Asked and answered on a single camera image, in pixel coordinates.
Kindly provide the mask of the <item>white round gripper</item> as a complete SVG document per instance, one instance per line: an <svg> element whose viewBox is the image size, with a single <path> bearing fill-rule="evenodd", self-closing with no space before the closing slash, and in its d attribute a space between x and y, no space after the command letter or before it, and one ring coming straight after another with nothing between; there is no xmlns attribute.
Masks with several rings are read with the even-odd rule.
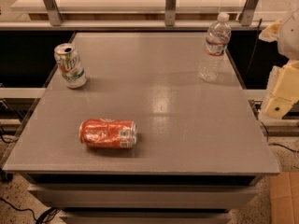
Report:
<svg viewBox="0 0 299 224"><path fill-rule="evenodd" d="M259 34L264 42L278 41L278 52L288 61L282 67L274 66L267 83L263 114L282 119L299 101L299 8L289 11L264 28Z"/></svg>

